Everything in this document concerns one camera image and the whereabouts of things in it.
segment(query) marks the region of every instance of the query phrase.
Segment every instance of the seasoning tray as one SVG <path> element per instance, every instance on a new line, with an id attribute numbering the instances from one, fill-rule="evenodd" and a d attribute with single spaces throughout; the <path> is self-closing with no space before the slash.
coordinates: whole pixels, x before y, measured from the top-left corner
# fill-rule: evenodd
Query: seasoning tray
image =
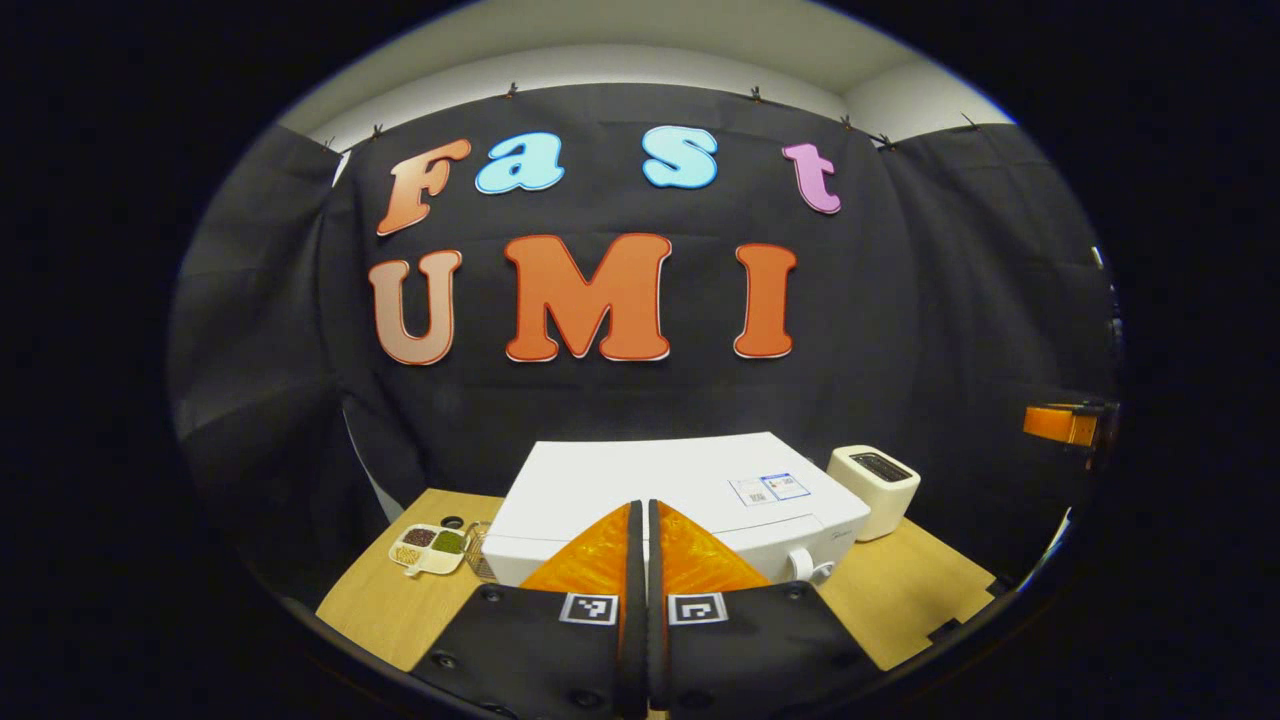
<path id="1" fill-rule="evenodd" d="M 433 546 L 439 542 L 449 542 L 448 539 L 440 541 L 442 536 L 457 536 L 457 552 L 447 552 L 442 550 L 435 550 Z M 428 547 L 422 547 L 419 543 L 428 543 Z M 404 532 L 396 538 L 392 543 L 390 550 L 387 551 L 387 556 L 392 559 L 393 562 L 404 566 L 406 575 L 416 575 L 419 573 L 431 573 L 435 575 L 448 575 L 449 573 L 458 569 L 462 562 L 462 556 L 466 553 L 468 544 L 468 538 L 458 530 L 449 528 L 442 528 L 440 525 L 425 525 L 413 524 L 404 528 Z"/>

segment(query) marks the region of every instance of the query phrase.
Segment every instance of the beans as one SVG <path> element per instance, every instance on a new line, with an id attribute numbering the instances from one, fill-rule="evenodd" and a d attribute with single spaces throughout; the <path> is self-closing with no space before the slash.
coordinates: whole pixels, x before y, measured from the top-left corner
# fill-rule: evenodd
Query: beans
<path id="1" fill-rule="evenodd" d="M 431 543 L 431 550 L 457 555 L 462 552 L 462 536 L 458 533 L 440 533 L 435 538 L 435 542 Z"/>
<path id="2" fill-rule="evenodd" d="M 421 556 L 422 556 L 422 553 L 419 552 L 419 551 L 416 551 L 416 550 L 411 550 L 411 548 L 407 548 L 407 547 L 397 547 L 396 548 L 396 560 L 399 560 L 401 562 L 403 562 L 406 565 L 412 565 L 412 564 L 417 562 L 417 559 L 421 557 Z"/>
<path id="3" fill-rule="evenodd" d="M 426 528 L 413 528 L 404 536 L 404 542 L 410 544 L 416 544 L 419 547 L 428 547 L 431 544 L 431 538 L 435 537 L 435 530 L 428 530 Z"/>

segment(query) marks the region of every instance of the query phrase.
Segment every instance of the wooden table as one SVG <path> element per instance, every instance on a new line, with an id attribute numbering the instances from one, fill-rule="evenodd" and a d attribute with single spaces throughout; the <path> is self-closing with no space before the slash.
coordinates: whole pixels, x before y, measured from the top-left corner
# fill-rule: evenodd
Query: wooden table
<path id="1" fill-rule="evenodd" d="M 316 615 L 356 644 L 411 670 L 483 580 L 463 562 L 449 575 L 406 578 L 387 548 L 413 523 L 448 515 L 466 524 L 493 520 L 500 497 L 429 489 L 365 550 L 333 585 Z M 849 633 L 881 670 L 929 647 L 929 633 L 961 623 L 992 596 L 995 577 L 910 520 L 892 533 L 855 543 L 820 585 Z M 650 714 L 662 717 L 664 714 Z"/>

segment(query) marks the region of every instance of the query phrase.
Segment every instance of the white appliance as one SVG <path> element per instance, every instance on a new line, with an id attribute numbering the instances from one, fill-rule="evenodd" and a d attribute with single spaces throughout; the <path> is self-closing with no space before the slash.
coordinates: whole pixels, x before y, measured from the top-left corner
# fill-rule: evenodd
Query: white appliance
<path id="1" fill-rule="evenodd" d="M 915 488 L 920 487 L 919 473 L 869 445 L 832 450 L 827 474 L 872 509 L 872 516 L 858 533 L 860 542 L 896 530 Z"/>
<path id="2" fill-rule="evenodd" d="M 870 510 L 773 433 L 630 442 L 538 442 L 484 541 L 498 582 L 518 585 L 618 506 L 660 500 L 773 583 L 820 583 Z"/>

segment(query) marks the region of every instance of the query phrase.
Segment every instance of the black fabric backdrop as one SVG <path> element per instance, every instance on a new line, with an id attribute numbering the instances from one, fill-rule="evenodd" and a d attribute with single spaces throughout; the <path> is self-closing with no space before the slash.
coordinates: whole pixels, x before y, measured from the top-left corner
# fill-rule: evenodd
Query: black fabric backdrop
<path id="1" fill-rule="evenodd" d="M 644 178 L 640 140 L 659 124 L 716 136 L 712 184 Z M 488 149 L 534 131 L 561 137 L 564 177 L 477 192 Z M 390 168 L 460 137 L 471 155 L 428 199 L 429 217 L 378 237 Z M 781 150 L 801 142 L 836 167 L 836 215 L 799 195 Z M 179 434 L 215 519 L 271 587 L 312 607 L 385 527 L 361 460 L 407 506 L 426 487 L 504 495 L 536 439 L 772 430 L 819 466 L 833 447 L 867 443 L 922 473 L 910 518 L 1007 580 L 1088 491 L 1079 457 L 1020 428 L 1029 402 L 1115 393 L 1107 278 L 1084 213 L 1014 126 L 877 149 L 833 120 L 730 94 L 573 86 L 392 128 L 358 145 L 330 190 L 335 165 L 288 131 L 264 136 L 183 268 L 170 357 Z M 593 347 L 579 360 L 561 343 L 550 363 L 508 360 L 506 243 L 559 236 L 589 278 L 627 232 L 673 245 L 660 281 L 669 357 L 613 363 Z M 746 292 L 733 251 L 746 242 L 797 255 L 795 347 L 781 359 L 732 350 Z M 401 365 L 378 343 L 367 269 L 444 249 L 463 255 L 452 350 Z M 412 333 L 426 329 L 422 287 L 415 269 Z"/>

